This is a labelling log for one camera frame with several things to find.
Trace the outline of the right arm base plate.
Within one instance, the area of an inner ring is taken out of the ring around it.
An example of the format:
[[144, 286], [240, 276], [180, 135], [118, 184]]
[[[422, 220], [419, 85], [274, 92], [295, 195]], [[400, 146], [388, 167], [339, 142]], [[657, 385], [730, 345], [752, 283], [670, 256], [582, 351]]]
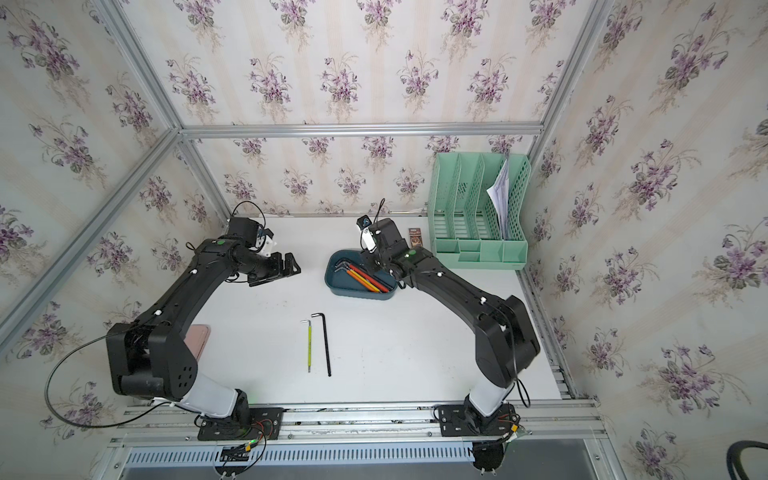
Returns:
[[432, 409], [442, 437], [512, 437], [524, 430], [514, 406], [503, 403], [490, 416], [471, 404], [443, 404]]

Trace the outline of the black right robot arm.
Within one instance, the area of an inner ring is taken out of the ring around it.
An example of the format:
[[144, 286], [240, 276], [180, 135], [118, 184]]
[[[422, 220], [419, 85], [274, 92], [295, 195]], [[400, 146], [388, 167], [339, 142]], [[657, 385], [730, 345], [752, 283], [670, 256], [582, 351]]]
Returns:
[[429, 250], [410, 246], [389, 218], [357, 219], [365, 265], [398, 284], [417, 289], [458, 316], [474, 335], [482, 379], [465, 399], [467, 415], [495, 416], [518, 380], [541, 352], [527, 309], [518, 297], [503, 299], [451, 271]]

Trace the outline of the red handled hex key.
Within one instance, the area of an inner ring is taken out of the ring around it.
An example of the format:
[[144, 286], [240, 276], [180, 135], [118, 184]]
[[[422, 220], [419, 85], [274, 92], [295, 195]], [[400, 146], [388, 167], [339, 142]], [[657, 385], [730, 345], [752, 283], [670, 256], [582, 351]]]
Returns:
[[390, 288], [385, 285], [384, 283], [380, 282], [373, 276], [369, 275], [365, 271], [363, 271], [361, 268], [357, 268], [352, 266], [351, 268], [347, 268], [347, 271], [349, 274], [354, 273], [356, 277], [359, 279], [360, 282], [365, 281], [366, 285], [370, 285], [371, 291], [376, 291], [380, 293], [389, 293]]

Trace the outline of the pink object behind arm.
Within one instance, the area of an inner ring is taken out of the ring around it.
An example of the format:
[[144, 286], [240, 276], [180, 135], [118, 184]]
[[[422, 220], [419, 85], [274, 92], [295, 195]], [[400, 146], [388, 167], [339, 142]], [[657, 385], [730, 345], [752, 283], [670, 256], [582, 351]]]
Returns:
[[193, 324], [186, 332], [184, 342], [196, 361], [202, 357], [211, 334], [211, 328], [205, 324]]

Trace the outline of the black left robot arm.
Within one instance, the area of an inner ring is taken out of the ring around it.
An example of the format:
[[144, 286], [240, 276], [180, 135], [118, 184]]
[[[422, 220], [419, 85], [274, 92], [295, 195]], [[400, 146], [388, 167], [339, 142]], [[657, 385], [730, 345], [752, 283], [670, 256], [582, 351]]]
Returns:
[[252, 421], [248, 398], [198, 371], [186, 344], [195, 317], [216, 289], [236, 273], [260, 286], [297, 275], [292, 253], [263, 256], [234, 237], [202, 242], [180, 277], [131, 324], [116, 324], [106, 346], [114, 391], [139, 399], [163, 398], [208, 419], [241, 427]]

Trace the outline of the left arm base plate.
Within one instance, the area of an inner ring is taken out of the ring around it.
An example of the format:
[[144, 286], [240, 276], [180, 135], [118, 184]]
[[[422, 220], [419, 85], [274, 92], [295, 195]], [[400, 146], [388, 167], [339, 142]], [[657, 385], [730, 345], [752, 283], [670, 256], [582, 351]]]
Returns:
[[265, 436], [268, 441], [276, 440], [279, 436], [284, 408], [280, 407], [251, 407], [250, 412], [242, 419], [200, 417], [198, 441], [246, 441], [256, 440]]

